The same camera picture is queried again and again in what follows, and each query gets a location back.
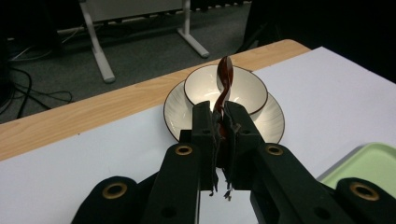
black cable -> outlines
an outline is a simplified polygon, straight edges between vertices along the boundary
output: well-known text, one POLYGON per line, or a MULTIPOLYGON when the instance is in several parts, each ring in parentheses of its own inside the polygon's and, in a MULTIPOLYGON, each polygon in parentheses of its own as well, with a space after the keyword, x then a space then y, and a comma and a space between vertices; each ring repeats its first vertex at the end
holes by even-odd
POLYGON ((15 95, 15 88, 13 88, 12 91, 10 92, 10 95, 8 96, 8 100, 4 101, 0 105, 0 108, 1 107, 4 108, 2 111, 0 111, 0 115, 2 115, 4 112, 6 112, 6 110, 9 108, 9 106, 11 105, 12 99, 14 98, 14 95, 15 95))
MULTIPOLYGON (((15 83, 15 85, 18 86, 18 87, 27 89, 27 87, 22 86, 22 85, 19 84, 19 83, 15 83)), ((43 91, 35 91, 35 90, 31 89, 31 92, 32 92, 32 94, 44 95, 44 96, 47 96, 47 97, 52 98, 52 99, 54 99, 54 100, 59 100, 59 101, 66 102, 67 104, 74 103, 74 101, 73 101, 73 94, 72 94, 70 91, 43 92, 43 91), (55 94, 62 94, 62 93, 68 94, 68 95, 69 95, 69 97, 68 97, 69 99, 64 99, 64 98, 60 98, 60 97, 55 97, 55 96, 53 96, 53 95, 55 95, 55 94)))
POLYGON ((25 75, 27 76, 27 78, 29 79, 29 86, 28 86, 28 88, 27 88, 25 97, 24 97, 24 99, 23 99, 23 102, 22 102, 20 111, 18 112, 18 116, 17 116, 17 119, 20 119, 20 118, 22 117, 23 110, 24 110, 24 108, 25 108, 25 106, 26 106, 27 99, 29 98, 28 96, 29 96, 29 94, 30 94, 30 91, 31 91, 31 89, 32 89, 32 78, 30 77, 30 75, 29 75, 27 72, 25 72, 25 71, 23 71, 23 70, 21 70, 21 69, 14 68, 14 67, 9 67, 9 69, 14 70, 14 71, 17 71, 17 72, 20 72, 20 73, 23 73, 23 74, 25 74, 25 75))
POLYGON ((39 101, 39 100, 38 100, 37 98, 35 98, 34 96, 27 94, 27 92, 25 92, 25 91, 23 91, 23 90, 21 90, 21 89, 19 89, 19 88, 16 88, 16 90, 19 91, 20 93, 24 94, 24 95, 27 96, 28 98, 34 100, 36 103, 38 103, 39 105, 43 106, 45 109, 47 109, 47 110, 52 109, 51 107, 45 105, 43 102, 39 101))
POLYGON ((19 99, 19 98, 24 97, 23 98, 23 102, 22 102, 21 107, 20 107, 20 110, 18 112, 17 119, 20 119, 22 117, 23 110, 26 107, 26 102, 27 102, 28 99, 31 99, 31 100, 35 101, 37 104, 41 105, 43 108, 45 108, 47 110, 51 109, 50 106, 45 105, 40 100, 35 98, 32 95, 33 93, 45 95, 45 96, 50 97, 52 99, 66 102, 67 104, 70 104, 70 103, 73 102, 73 95, 72 95, 72 93, 70 91, 55 91, 55 92, 50 92, 50 93, 45 93, 45 92, 42 92, 42 91, 35 91, 35 90, 32 89, 33 81, 32 81, 32 77, 31 77, 31 75, 29 73, 27 73, 27 72, 25 72, 25 71, 23 71, 21 69, 18 69, 18 68, 9 67, 9 69, 25 74, 28 77, 28 80, 29 80, 28 87, 22 86, 21 84, 18 84, 18 83, 13 83, 14 84, 13 85, 14 90, 22 93, 22 96, 15 97, 15 92, 14 92, 12 94, 11 99, 19 99), (60 97, 53 96, 54 94, 59 94, 59 93, 67 93, 69 95, 69 99, 63 99, 63 98, 60 98, 60 97))

white stand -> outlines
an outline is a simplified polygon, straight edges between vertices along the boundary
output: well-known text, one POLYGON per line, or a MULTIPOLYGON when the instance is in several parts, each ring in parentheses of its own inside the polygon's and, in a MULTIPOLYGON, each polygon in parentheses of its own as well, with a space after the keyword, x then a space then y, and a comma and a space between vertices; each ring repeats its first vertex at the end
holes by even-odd
MULTIPOLYGON (((96 62, 99 66, 99 70, 102 73, 102 77, 105 83, 111 83, 116 80, 110 65, 108 64, 106 55, 103 53, 100 47, 96 32, 93 28, 93 22, 89 10, 86 5, 87 0, 79 0, 79 5, 84 16, 85 23, 87 24, 88 32, 92 41, 92 52, 95 56, 96 62)), ((198 41, 190 35, 190 12, 191 12, 191 1, 183 0, 183 12, 184 12, 184 26, 183 28, 177 29, 177 32, 200 54, 201 57, 209 57, 209 52, 202 47, 198 41)))
POLYGON ((203 58, 209 57, 209 52, 202 47, 198 41, 190 35, 190 8, 191 1, 183 0, 183 11, 184 11, 184 26, 183 28, 177 29, 178 33, 183 37, 203 58))
POLYGON ((90 13, 88 12, 87 9, 87 5, 85 2, 80 2, 79 5, 81 7, 85 23, 87 24, 88 32, 90 33, 90 37, 92 41, 92 52, 99 66, 99 70, 102 74, 103 81, 105 83, 112 83, 116 80, 116 78, 114 77, 110 64, 108 64, 106 55, 103 53, 102 47, 100 47, 98 38, 96 36, 96 32, 93 28, 93 23, 90 13))

plate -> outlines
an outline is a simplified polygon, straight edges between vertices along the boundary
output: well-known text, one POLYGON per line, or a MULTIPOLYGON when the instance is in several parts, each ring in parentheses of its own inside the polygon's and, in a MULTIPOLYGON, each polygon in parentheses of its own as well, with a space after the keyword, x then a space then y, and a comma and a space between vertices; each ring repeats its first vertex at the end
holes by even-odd
POLYGON ((396 148, 383 143, 370 143, 360 148, 321 182, 333 189, 340 179, 357 177, 368 180, 396 197, 396 148))
MULTIPOLYGON (((217 84, 217 65, 203 66, 186 78, 184 92, 193 105, 210 101, 213 110, 220 96, 217 84)), ((261 79, 246 69, 233 66, 233 85, 228 101, 245 107, 249 114, 258 112, 267 102, 268 90, 261 79)))
MULTIPOLYGON (((180 130, 192 128, 192 103, 184 94, 184 83, 184 81, 180 82, 169 92, 163 106, 166 126, 177 141, 180 130)), ((280 105, 270 93, 265 107, 250 117, 265 142, 280 141, 285 131, 285 118, 280 105)))

white bowl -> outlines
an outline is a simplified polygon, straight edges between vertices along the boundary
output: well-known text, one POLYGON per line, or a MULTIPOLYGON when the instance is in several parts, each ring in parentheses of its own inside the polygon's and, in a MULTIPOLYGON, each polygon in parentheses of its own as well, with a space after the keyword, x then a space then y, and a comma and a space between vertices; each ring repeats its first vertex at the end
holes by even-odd
MULTIPOLYGON (((217 85, 217 65, 208 65, 193 71, 186 79, 184 92, 193 105, 210 101, 213 110, 220 96, 217 85)), ((253 73, 233 67, 233 85, 230 99, 245 107, 249 114, 259 111, 267 102, 268 91, 264 83, 253 73)))
MULTIPOLYGON (((184 94, 184 81, 177 84, 166 97, 163 117, 169 132, 177 141, 181 130, 192 128, 192 107, 184 94)), ((270 93, 265 107, 250 117, 265 142, 279 143, 285 130, 285 118, 280 105, 270 93)))

